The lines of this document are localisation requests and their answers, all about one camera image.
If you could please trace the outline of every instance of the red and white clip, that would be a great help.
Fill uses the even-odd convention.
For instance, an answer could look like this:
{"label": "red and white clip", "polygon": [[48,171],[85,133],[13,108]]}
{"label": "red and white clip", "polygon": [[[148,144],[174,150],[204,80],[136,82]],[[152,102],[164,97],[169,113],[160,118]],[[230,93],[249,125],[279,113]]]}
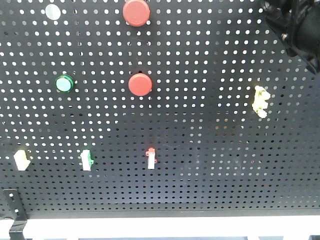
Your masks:
{"label": "red and white clip", "polygon": [[150,147],[149,150],[145,152],[145,155],[148,157],[148,169],[155,169],[155,163],[157,163],[156,150]]}

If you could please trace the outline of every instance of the white clip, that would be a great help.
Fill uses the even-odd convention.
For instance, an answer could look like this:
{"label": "white clip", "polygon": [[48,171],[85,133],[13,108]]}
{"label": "white clip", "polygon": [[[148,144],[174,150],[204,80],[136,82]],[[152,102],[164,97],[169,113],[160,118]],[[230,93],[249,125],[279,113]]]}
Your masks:
{"label": "white clip", "polygon": [[156,159],[156,150],[153,147],[150,147],[148,151],[145,152],[145,155],[148,157],[148,169],[155,169]]}
{"label": "white clip", "polygon": [[31,161],[27,159],[25,150],[16,151],[16,153],[13,155],[13,158],[19,171],[25,171],[31,163]]}

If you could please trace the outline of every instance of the yellow clip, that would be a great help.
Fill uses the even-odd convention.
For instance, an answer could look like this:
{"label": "yellow clip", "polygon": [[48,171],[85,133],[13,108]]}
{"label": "yellow clip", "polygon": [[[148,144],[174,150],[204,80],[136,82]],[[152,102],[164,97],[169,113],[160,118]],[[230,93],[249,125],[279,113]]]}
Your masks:
{"label": "yellow clip", "polygon": [[252,108],[260,118],[264,119],[267,117],[267,112],[264,109],[268,108],[266,100],[269,100],[271,95],[262,86],[255,86],[254,89],[255,95]]}

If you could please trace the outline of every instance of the white plastic clip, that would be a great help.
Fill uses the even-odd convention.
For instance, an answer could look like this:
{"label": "white plastic clip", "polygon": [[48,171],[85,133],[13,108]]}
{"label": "white plastic clip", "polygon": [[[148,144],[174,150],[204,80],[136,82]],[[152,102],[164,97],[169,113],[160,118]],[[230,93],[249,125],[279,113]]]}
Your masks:
{"label": "white plastic clip", "polygon": [[16,153],[13,155],[13,158],[19,171],[25,171],[31,163],[31,161],[27,159],[25,150],[16,151]]}
{"label": "white plastic clip", "polygon": [[83,171],[91,171],[91,166],[94,164],[94,160],[91,159],[90,150],[83,150],[80,157]]}
{"label": "white plastic clip", "polygon": [[148,169],[155,169],[156,159],[156,150],[153,147],[150,147],[148,151],[145,152],[145,155],[148,157]]}

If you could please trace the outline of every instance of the hole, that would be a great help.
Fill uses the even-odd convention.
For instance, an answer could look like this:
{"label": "hole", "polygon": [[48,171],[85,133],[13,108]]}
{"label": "hole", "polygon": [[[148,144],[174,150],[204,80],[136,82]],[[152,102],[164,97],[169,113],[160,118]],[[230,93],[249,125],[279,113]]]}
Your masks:
{"label": "hole", "polygon": [[51,20],[58,20],[61,16],[61,11],[57,5],[49,4],[45,8],[45,14]]}

